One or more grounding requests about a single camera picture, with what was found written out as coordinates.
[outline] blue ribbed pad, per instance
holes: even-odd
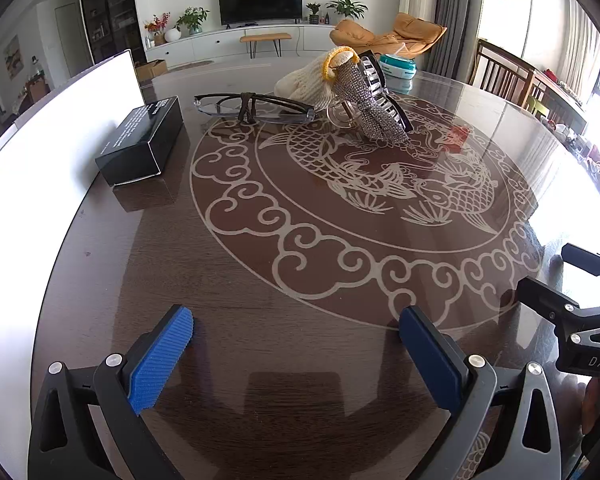
[[[136,415],[154,406],[192,336],[193,316],[181,307],[131,374],[128,398]]]
[[[400,339],[439,408],[455,413],[462,401],[462,380],[456,368],[410,308],[400,313]]]

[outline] round dining table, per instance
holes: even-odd
[[[99,175],[88,190],[42,304],[32,409],[52,362],[124,353],[181,304],[192,342],[142,418],[185,479],[404,479],[448,419],[398,337],[417,304],[467,355],[543,366],[567,468],[588,378],[555,368],[553,325],[514,291],[532,276],[600,305],[600,278],[559,256],[567,242],[600,253],[590,177],[528,112],[426,72],[388,85],[414,127],[405,146],[322,114],[241,125],[193,104],[272,92],[308,61],[214,63],[144,88],[178,96],[184,126],[163,174],[113,188]]]

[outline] white tv cabinet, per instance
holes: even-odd
[[[224,61],[241,57],[249,59],[249,44],[240,43],[241,36],[287,32],[291,40],[282,40],[282,56],[315,57],[334,47],[329,38],[333,25],[309,25],[307,23],[281,25],[254,25],[253,27],[228,28],[199,32],[177,41],[154,46],[146,51],[146,60],[164,59],[168,68],[202,60]],[[273,42],[261,41],[256,57],[276,55]]]

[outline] round white vase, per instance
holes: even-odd
[[[171,43],[171,41],[179,40],[181,34],[182,33],[177,28],[170,28],[164,33],[164,39],[167,40],[168,43]]]

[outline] blue gripper pad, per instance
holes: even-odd
[[[192,336],[193,316],[188,308],[181,306],[131,372],[128,399],[136,415],[155,405]]]
[[[417,306],[400,313],[400,339],[439,408],[453,415],[462,404],[468,369],[456,343],[449,342]]]

